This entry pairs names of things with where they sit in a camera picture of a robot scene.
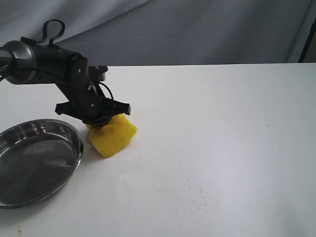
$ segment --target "sponge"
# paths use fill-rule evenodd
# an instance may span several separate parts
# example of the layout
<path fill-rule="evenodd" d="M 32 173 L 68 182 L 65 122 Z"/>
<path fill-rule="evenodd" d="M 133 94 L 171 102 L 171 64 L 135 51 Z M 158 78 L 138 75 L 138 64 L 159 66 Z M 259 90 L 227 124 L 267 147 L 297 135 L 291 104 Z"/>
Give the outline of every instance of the sponge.
<path fill-rule="evenodd" d="M 88 139 L 94 148 L 104 157 L 109 158 L 126 147 L 137 132 L 137 127 L 130 123 L 125 115 L 116 115 L 103 127 L 90 129 Z"/>

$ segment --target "table surface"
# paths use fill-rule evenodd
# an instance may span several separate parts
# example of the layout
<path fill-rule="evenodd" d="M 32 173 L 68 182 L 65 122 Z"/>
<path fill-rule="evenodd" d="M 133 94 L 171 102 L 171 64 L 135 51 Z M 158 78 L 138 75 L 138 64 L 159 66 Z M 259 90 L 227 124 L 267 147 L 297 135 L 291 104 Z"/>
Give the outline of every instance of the table surface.
<path fill-rule="evenodd" d="M 316 64 L 110 67 L 131 144 L 52 198 L 0 210 L 3 237 L 316 235 Z M 0 84 L 0 130 L 58 116 L 55 85 Z"/>

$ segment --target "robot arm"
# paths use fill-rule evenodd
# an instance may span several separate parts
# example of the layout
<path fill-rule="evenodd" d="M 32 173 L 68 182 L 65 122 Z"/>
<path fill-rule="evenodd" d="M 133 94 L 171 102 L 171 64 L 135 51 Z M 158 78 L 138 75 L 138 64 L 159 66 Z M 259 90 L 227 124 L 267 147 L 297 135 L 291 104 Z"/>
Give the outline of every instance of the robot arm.
<path fill-rule="evenodd" d="M 48 45 L 40 45 L 47 38 L 51 21 L 62 24 L 60 33 Z M 47 21 L 43 38 L 39 41 L 22 37 L 0 48 L 0 80 L 12 84 L 54 83 L 69 102 L 57 104 L 56 113 L 66 114 L 93 126 L 104 126 L 112 116 L 130 114 L 130 105 L 115 101 L 109 88 L 102 84 L 105 66 L 88 66 L 88 59 L 77 52 L 60 48 L 53 41 L 62 36 L 65 25 L 59 20 Z M 106 98 L 100 85 L 109 91 Z"/>

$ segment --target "white table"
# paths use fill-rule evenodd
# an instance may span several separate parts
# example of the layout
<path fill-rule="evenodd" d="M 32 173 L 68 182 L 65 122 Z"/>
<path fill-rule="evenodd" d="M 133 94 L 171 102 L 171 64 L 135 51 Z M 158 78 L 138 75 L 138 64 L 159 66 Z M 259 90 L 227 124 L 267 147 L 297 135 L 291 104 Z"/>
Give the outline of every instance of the white table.
<path fill-rule="evenodd" d="M 111 67 L 106 82 L 132 106 L 132 143 L 109 159 L 87 143 L 58 194 L 0 210 L 1 237 L 316 235 L 316 64 Z M 54 118 L 86 133 L 54 113 L 65 101 L 2 82 L 0 130 Z"/>

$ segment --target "stainless steel bowl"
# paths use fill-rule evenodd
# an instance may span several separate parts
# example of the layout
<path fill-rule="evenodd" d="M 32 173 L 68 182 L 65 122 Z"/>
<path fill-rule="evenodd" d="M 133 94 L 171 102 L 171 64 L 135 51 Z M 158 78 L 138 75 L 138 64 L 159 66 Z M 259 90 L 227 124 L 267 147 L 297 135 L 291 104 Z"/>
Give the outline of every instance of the stainless steel bowl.
<path fill-rule="evenodd" d="M 70 124 L 39 119 L 0 134 L 0 209 L 19 208 L 57 192 L 78 167 L 83 153 Z"/>

